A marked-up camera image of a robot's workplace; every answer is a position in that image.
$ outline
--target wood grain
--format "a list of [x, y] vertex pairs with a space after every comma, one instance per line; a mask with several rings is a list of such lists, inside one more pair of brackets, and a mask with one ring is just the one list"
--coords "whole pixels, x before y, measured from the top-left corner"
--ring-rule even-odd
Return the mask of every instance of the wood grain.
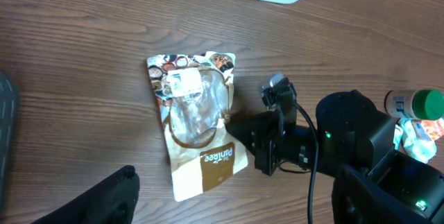
[[[383, 110], [390, 89], [444, 89], [442, 1], [0, 0], [0, 68], [22, 93], [0, 220], [29, 223], [133, 164], [134, 223], [305, 223], [309, 176], [269, 178], [251, 156], [220, 187], [174, 202], [145, 59], [236, 53], [235, 110], [263, 110], [257, 84], [279, 71], [313, 118], [324, 96], [351, 89]], [[441, 150], [431, 165], [444, 170]], [[332, 222], [332, 181], [317, 176], [315, 223]]]

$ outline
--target robotic arm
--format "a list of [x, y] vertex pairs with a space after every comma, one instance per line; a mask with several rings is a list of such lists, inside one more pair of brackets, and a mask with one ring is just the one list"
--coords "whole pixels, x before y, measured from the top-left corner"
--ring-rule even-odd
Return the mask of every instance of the robotic arm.
[[[335, 177], [335, 223], [444, 223], [444, 174], [394, 150], [395, 122], [357, 90], [326, 96], [316, 107], [318, 129], [282, 74], [262, 87], [269, 109], [231, 123], [227, 131], [272, 175], [282, 161]], [[311, 128], [296, 125], [301, 111]]]

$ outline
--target bottle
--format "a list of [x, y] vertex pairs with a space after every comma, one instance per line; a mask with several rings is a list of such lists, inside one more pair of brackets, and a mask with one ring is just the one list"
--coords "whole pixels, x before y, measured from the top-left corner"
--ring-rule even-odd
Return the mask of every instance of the bottle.
[[392, 117], [437, 120], [444, 114], [444, 97], [437, 89], [393, 90], [384, 106]]

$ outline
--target crumpled plastic wrapper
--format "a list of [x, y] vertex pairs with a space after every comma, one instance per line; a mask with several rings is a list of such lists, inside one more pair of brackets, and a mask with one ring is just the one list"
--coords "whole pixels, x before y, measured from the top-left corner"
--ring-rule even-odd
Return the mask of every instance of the crumpled plastic wrapper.
[[393, 136], [393, 144], [395, 144], [395, 149], [398, 150], [400, 148], [402, 135], [404, 134], [404, 130], [398, 124], [395, 125], [395, 134]]
[[435, 142], [419, 138], [411, 119], [400, 119], [399, 124], [404, 130], [402, 143], [407, 154], [419, 162], [428, 163], [438, 151]]
[[235, 55], [155, 55], [148, 74], [171, 160], [174, 198], [208, 191], [245, 168], [245, 147], [225, 130]]

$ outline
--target black cable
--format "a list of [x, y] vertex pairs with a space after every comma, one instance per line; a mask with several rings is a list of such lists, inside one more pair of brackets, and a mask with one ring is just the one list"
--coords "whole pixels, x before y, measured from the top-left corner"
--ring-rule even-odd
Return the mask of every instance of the black cable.
[[308, 189], [308, 201], [307, 201], [307, 218], [308, 223], [313, 223], [313, 191], [314, 191], [314, 180], [316, 179], [316, 170], [318, 170], [318, 156], [319, 156], [319, 143], [318, 143], [318, 135], [316, 134], [316, 129], [314, 128], [314, 124], [310, 119], [310, 116], [305, 112], [305, 110], [299, 104], [296, 104], [296, 109], [299, 110], [300, 114], [305, 118], [305, 121], [308, 123], [311, 133], [314, 138], [314, 161], [313, 168], [311, 169], [310, 176], [310, 186]]
[[286, 162], [288, 162], [288, 161], [282, 161], [282, 162], [280, 162], [280, 163], [277, 165], [277, 167], [279, 168], [279, 170], [281, 170], [282, 172], [286, 172], [286, 173], [297, 173], [297, 174], [308, 173], [308, 172], [310, 172], [310, 171], [293, 171], [293, 170], [290, 170], [290, 169], [284, 169], [284, 168], [282, 168], [282, 165], [283, 165], [284, 163], [286, 163]]

